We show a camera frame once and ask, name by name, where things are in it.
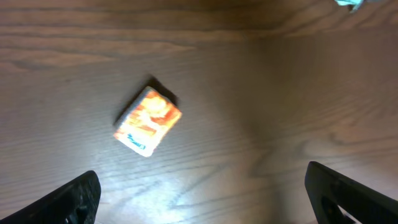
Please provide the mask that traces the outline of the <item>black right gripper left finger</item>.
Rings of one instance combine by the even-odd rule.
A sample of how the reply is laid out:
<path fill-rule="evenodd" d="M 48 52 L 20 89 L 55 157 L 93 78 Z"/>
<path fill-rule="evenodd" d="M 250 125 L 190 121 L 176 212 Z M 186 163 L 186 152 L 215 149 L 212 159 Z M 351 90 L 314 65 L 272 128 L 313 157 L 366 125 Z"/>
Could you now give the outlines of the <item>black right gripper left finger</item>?
<path fill-rule="evenodd" d="M 95 171 L 89 170 L 1 220 L 1 224 L 94 224 L 101 198 Z"/>

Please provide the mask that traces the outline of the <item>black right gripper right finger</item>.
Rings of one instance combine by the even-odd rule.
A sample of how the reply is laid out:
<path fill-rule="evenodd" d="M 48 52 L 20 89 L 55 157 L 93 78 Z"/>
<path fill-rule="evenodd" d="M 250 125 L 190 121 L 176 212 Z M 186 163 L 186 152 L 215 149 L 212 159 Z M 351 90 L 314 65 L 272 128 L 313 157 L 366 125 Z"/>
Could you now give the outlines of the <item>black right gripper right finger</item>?
<path fill-rule="evenodd" d="M 319 224 L 397 223 L 397 201 L 315 161 L 305 188 Z"/>

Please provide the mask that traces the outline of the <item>orange small box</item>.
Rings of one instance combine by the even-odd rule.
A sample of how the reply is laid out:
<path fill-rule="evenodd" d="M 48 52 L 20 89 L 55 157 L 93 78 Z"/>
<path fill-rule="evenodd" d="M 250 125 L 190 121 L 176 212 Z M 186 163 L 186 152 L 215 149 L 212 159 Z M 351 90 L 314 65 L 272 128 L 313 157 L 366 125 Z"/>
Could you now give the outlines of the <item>orange small box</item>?
<path fill-rule="evenodd" d="M 175 104 L 147 86 L 122 115 L 114 137 L 141 156 L 150 157 L 181 117 Z"/>

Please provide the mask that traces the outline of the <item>teal snack packet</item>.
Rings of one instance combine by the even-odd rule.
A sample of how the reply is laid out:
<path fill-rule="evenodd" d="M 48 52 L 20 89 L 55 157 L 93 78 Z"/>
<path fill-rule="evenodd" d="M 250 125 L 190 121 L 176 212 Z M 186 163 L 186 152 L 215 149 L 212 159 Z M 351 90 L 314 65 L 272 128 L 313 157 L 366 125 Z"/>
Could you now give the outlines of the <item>teal snack packet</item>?
<path fill-rule="evenodd" d="M 339 6 L 348 7 L 350 12 L 357 11 L 361 5 L 364 3 L 364 0 L 334 0 Z"/>

